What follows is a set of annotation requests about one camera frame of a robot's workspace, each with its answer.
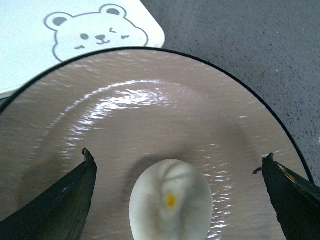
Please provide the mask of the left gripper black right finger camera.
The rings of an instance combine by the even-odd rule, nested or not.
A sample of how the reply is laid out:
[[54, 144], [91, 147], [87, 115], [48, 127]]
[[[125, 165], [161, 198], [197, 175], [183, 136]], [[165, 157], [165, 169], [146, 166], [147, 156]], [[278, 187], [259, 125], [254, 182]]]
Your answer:
[[320, 188], [274, 160], [270, 153], [262, 159], [255, 175], [262, 176], [287, 240], [320, 238]]

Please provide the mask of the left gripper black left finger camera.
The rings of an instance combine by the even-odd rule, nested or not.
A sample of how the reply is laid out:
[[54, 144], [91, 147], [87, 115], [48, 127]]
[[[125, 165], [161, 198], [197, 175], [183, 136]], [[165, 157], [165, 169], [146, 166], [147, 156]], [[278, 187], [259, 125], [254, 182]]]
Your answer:
[[96, 184], [97, 165], [86, 148], [84, 162], [0, 223], [2, 240], [79, 240]]

